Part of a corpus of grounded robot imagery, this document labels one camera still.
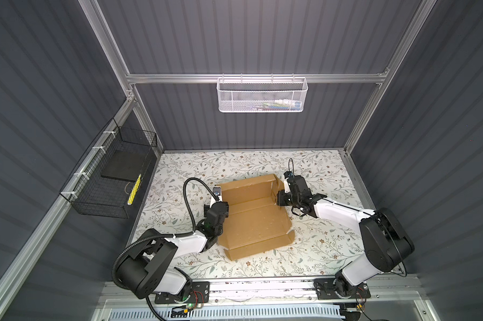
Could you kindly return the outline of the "brown cardboard box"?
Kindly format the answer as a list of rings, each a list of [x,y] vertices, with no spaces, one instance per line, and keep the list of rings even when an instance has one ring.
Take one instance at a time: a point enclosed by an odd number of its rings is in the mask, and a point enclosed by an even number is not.
[[[291,245],[295,231],[285,207],[277,204],[284,183],[274,174],[222,183],[229,205],[218,245],[231,261]]]

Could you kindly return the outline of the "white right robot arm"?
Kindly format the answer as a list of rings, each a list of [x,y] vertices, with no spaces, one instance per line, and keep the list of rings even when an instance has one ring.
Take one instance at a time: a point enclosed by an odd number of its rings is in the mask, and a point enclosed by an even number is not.
[[[285,187],[277,193],[277,205],[298,210],[294,215],[333,221],[349,228],[363,241],[364,253],[335,274],[333,286],[347,297],[377,274],[391,272],[415,251],[412,239],[395,214],[387,209],[363,209],[313,194],[306,180],[292,171],[283,174]]]

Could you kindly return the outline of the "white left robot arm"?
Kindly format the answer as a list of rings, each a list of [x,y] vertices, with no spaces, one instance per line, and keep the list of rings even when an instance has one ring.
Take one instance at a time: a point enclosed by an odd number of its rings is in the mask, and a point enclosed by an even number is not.
[[[153,228],[146,230],[116,258],[112,268],[114,283],[139,299],[162,293],[178,302],[186,301],[193,292],[193,281],[181,269],[170,266],[173,259],[209,250],[217,243],[229,217],[229,205],[224,201],[206,205],[204,210],[205,217],[193,232],[163,235]]]

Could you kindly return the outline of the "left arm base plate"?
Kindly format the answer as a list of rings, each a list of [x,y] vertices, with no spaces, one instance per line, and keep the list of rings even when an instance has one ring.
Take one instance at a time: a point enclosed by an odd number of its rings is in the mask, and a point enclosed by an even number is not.
[[[209,302],[210,282],[192,281],[178,294],[156,293],[155,304],[205,304]]]

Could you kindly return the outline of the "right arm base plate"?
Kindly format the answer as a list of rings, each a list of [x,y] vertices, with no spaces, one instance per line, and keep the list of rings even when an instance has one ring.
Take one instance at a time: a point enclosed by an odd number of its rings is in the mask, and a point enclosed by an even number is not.
[[[366,283],[350,285],[340,278],[316,278],[313,287],[319,300],[369,299],[370,290]]]

